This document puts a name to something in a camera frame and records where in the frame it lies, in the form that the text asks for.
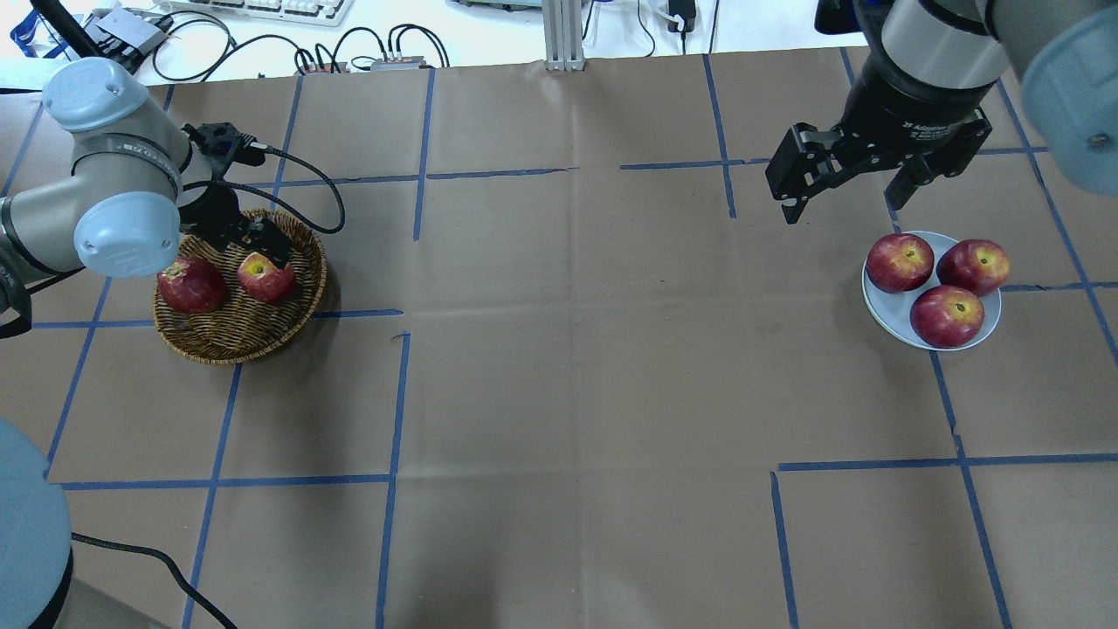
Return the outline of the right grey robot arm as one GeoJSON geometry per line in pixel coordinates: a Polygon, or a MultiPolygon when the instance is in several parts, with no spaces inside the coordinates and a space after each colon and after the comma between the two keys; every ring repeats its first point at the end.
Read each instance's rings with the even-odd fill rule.
{"type": "Polygon", "coordinates": [[[1062,174],[1115,196],[1114,1],[819,1],[815,27],[862,34],[870,53],[839,123],[793,125],[766,168],[787,223],[870,172],[894,173],[894,210],[961,174],[993,131],[980,103],[1010,69],[1062,174]]]}

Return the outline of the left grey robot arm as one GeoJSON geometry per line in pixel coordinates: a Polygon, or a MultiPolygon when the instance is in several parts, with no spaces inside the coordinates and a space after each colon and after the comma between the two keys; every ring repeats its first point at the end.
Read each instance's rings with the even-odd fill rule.
{"type": "Polygon", "coordinates": [[[178,125],[111,59],[79,59],[45,84],[45,111],[72,135],[69,177],[3,199],[3,339],[32,326],[34,292],[89,268],[151,276],[192,235],[286,266],[292,240],[240,210],[226,174],[260,166],[266,147],[230,123],[178,125]]]}

